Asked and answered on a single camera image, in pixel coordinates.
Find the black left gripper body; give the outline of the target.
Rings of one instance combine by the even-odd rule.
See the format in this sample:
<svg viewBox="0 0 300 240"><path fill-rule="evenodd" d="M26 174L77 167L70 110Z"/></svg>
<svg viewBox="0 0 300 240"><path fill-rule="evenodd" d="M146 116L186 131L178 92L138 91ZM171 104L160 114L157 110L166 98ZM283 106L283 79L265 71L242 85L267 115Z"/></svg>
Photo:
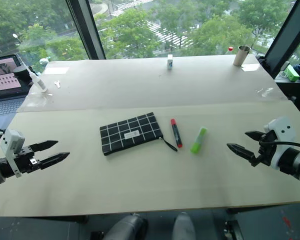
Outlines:
<svg viewBox="0 0 300 240"><path fill-rule="evenodd" d="M15 154L14 161L21 173L29 174L40 169L40 161L34 157L39 150L38 146L25 146Z"/></svg>

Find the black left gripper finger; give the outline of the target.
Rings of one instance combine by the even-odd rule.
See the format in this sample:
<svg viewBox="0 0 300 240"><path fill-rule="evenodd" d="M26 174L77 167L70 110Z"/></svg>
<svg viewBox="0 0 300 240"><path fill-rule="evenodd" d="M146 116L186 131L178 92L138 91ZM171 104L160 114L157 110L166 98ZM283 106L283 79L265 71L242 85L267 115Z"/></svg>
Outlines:
<svg viewBox="0 0 300 240"><path fill-rule="evenodd" d="M51 167L59 162L62 162L65 158L68 157L69 154L70 154L70 152L60 152L60 153L54 154L46 159L43 159L39 163L39 168L41 170L43 170L43 169Z"/></svg>
<svg viewBox="0 0 300 240"><path fill-rule="evenodd" d="M58 143L57 140L46 140L43 142L31 144L30 148L32 149L33 152L41 152L41 151L51 148L52 146L54 146L57 143Z"/></svg>

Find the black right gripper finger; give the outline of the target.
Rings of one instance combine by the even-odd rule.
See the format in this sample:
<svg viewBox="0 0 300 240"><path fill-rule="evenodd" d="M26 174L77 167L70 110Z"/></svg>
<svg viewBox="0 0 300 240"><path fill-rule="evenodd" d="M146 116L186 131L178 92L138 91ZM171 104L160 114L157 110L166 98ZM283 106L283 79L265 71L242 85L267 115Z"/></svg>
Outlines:
<svg viewBox="0 0 300 240"><path fill-rule="evenodd" d="M233 153L241 158L244 158L250 163L253 163L256 160L255 154L252 151L247 150L245 147L236 143L227 143L226 145Z"/></svg>
<svg viewBox="0 0 300 240"><path fill-rule="evenodd" d="M265 135L265 133L256 130L247 131L244 134L257 142L259 142L262 139L262 137Z"/></svg>

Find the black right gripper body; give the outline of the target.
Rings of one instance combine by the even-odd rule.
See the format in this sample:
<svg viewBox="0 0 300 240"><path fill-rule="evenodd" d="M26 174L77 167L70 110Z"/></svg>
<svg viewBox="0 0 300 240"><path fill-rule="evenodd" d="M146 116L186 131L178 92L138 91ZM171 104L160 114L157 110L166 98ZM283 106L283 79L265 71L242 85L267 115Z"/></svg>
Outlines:
<svg viewBox="0 0 300 240"><path fill-rule="evenodd" d="M254 162L250 163L253 167L257 166L259 163L262 163L266 166L271 165L271 161L276 152L277 146L269 143L272 143L277 139L278 138L275 132L270 130L269 132L265 133L260 141L258 141L260 145L258 150L259 156Z"/></svg>

